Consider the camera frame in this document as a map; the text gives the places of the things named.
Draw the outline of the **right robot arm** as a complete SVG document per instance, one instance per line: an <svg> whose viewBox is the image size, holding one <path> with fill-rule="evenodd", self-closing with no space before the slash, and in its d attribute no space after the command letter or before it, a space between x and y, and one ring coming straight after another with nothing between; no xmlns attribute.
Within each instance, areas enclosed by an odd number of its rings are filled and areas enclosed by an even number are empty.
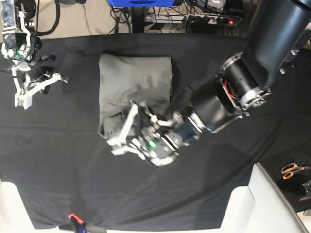
<svg viewBox="0 0 311 233"><path fill-rule="evenodd" d="M31 107L35 94L47 94L55 82L68 82L66 77L48 65L56 60L54 55L42 56L38 53L42 48L41 33L38 31L39 5L40 2L35 0L0 2L0 52L12 62L0 70L14 81L14 105L25 110Z"/></svg>

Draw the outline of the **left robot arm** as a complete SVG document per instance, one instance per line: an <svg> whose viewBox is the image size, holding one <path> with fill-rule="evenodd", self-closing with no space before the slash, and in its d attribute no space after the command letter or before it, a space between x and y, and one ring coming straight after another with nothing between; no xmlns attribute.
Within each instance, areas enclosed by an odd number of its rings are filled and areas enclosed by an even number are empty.
<svg viewBox="0 0 311 233"><path fill-rule="evenodd" d="M167 120L146 102L132 102L120 133L107 141L112 154L129 152L149 164L164 166L204 131L217 133L246 116L251 108L263 105L310 19L308 0L261 2L245 50L226 57L215 77L192 92L189 105Z"/></svg>

